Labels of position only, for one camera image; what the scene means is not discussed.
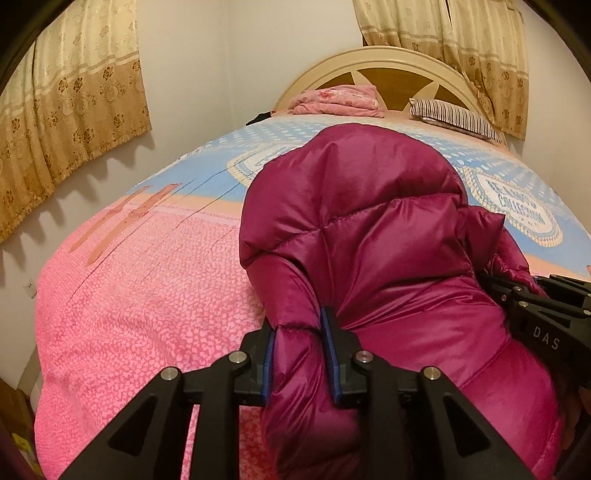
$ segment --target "pink cloth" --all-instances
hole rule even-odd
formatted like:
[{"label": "pink cloth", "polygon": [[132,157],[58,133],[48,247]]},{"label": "pink cloth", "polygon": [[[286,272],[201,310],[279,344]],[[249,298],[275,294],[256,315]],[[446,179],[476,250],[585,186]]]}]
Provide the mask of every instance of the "pink cloth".
[{"label": "pink cloth", "polygon": [[342,116],[373,116],[384,118],[374,85],[339,85],[322,90],[307,90],[289,105],[295,115],[328,113]]},{"label": "pink cloth", "polygon": [[326,381],[324,306],[392,365],[440,367],[538,479],[552,477],[562,422],[550,374],[475,277],[542,293],[504,219],[468,205],[435,149],[372,125],[328,127],[262,169],[240,257],[276,329],[261,428],[283,480],[360,478],[357,413],[333,406]]},{"label": "pink cloth", "polygon": [[[86,266],[96,243],[141,204],[134,202],[70,252],[104,211],[86,222],[38,279],[44,384],[35,441],[48,480],[57,480],[159,370],[208,367],[261,325],[261,305],[237,260],[238,218],[163,203]],[[259,415],[258,408],[241,408],[245,480],[273,478]],[[181,480],[189,474],[195,416],[191,425]]]}]

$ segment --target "bed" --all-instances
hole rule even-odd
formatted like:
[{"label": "bed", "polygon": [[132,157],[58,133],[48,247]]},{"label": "bed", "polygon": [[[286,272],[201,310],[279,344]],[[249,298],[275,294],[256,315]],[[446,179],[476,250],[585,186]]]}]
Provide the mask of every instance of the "bed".
[{"label": "bed", "polygon": [[[589,277],[589,234],[505,145],[410,119],[410,97],[480,112],[461,75],[443,63],[394,47],[349,51],[302,74],[275,110],[306,89],[369,83],[386,118],[279,114],[230,132],[134,187],[52,256],[38,279],[36,314],[44,386],[35,434],[49,480],[156,372],[208,366],[260,326],[264,311],[238,262],[243,199],[265,163],[330,125],[379,125],[432,146],[459,173],[470,203],[506,214],[533,274]],[[183,478],[188,466],[186,455]],[[272,478],[258,412],[248,408],[241,478]]]}]

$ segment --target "electrical outlet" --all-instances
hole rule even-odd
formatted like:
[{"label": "electrical outlet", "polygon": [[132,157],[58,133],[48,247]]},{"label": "electrical outlet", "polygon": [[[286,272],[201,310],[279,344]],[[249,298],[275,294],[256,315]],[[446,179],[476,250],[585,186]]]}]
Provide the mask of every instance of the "electrical outlet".
[{"label": "electrical outlet", "polygon": [[35,282],[33,282],[33,280],[29,279],[29,281],[25,283],[22,287],[25,290],[25,292],[27,292],[27,295],[29,295],[32,299],[35,298],[35,296],[37,295],[37,286],[35,285]]}]

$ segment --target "cream headboard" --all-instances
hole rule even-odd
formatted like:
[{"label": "cream headboard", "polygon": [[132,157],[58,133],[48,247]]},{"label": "cream headboard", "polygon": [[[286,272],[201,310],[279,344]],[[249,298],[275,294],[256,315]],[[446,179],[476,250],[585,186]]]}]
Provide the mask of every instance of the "cream headboard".
[{"label": "cream headboard", "polygon": [[410,108],[409,98],[435,98],[484,115],[460,73],[423,53],[398,47],[362,47],[320,62],[291,84],[275,110],[287,109],[305,90],[368,84],[376,86],[388,110]]}]

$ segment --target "metal bolt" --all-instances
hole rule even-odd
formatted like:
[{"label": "metal bolt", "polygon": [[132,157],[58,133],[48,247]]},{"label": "metal bolt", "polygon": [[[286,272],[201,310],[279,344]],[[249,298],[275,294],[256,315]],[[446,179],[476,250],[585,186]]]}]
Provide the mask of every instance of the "metal bolt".
[{"label": "metal bolt", "polygon": [[429,380],[437,380],[441,376],[441,370],[437,367],[427,367],[423,370],[423,375],[427,377]]},{"label": "metal bolt", "polygon": [[228,360],[233,364],[241,364],[242,362],[245,362],[247,358],[248,355],[241,350],[236,350],[228,355]]},{"label": "metal bolt", "polygon": [[363,364],[368,364],[374,359],[374,355],[367,350],[360,350],[355,354],[355,359]]},{"label": "metal bolt", "polygon": [[160,372],[160,377],[166,381],[174,380],[178,377],[178,369],[174,367],[166,367]]}]

